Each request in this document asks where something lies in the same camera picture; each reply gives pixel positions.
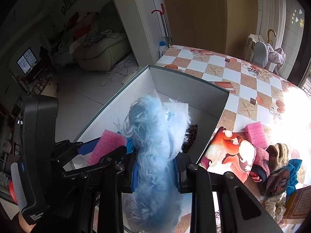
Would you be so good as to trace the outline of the person left hand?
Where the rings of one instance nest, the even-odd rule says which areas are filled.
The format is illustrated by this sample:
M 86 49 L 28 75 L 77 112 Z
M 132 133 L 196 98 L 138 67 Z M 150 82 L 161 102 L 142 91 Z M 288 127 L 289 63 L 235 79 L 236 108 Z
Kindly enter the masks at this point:
M 26 220 L 23 218 L 21 212 L 18 213 L 18 222 L 19 222 L 21 229 L 23 229 L 23 231 L 26 233 L 30 233 L 33 230 L 33 228 L 36 226 L 35 224 L 29 225 L 26 222 Z

